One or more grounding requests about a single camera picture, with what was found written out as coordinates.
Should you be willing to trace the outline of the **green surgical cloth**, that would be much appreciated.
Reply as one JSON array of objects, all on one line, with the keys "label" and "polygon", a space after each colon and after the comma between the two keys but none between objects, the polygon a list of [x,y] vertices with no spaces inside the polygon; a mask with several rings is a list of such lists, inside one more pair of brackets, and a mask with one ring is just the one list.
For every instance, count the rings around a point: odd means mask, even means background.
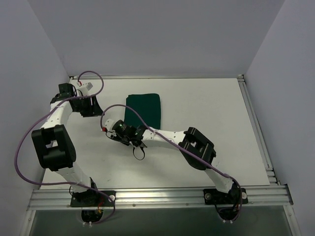
[{"label": "green surgical cloth", "polygon": [[[161,103],[158,94],[130,94],[126,98],[126,105],[134,109],[148,126],[161,128]],[[125,108],[124,122],[134,127],[143,125],[138,116],[128,108]]]}]

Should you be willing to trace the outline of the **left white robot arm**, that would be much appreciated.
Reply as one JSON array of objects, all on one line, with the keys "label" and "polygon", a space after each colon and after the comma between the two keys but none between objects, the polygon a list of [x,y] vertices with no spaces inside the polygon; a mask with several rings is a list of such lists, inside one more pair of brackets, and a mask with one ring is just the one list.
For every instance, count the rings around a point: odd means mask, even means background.
[{"label": "left white robot arm", "polygon": [[31,133],[41,167],[59,174],[66,182],[72,182],[74,193],[82,193],[81,199],[88,206],[94,206],[99,201],[99,193],[93,190],[97,186],[76,163],[76,150],[65,126],[72,113],[79,113],[84,118],[102,114],[95,96],[77,99],[80,95],[91,95],[92,87],[90,82],[78,83],[77,86],[60,84],[59,93],[50,102],[52,113],[40,129]]}]

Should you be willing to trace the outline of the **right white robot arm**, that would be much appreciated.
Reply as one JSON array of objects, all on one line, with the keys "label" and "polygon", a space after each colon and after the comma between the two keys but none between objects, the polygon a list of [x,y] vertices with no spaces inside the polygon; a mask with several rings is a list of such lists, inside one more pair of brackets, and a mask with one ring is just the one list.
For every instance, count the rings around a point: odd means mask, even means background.
[{"label": "right white robot arm", "polygon": [[236,198],[233,179],[212,165],[216,157],[214,144],[196,128],[189,127],[186,131],[164,131],[147,125],[134,127],[122,120],[108,119],[102,131],[110,133],[111,140],[140,148],[142,151],[148,147],[177,149],[191,167],[207,174],[214,183],[221,201],[229,203]]}]

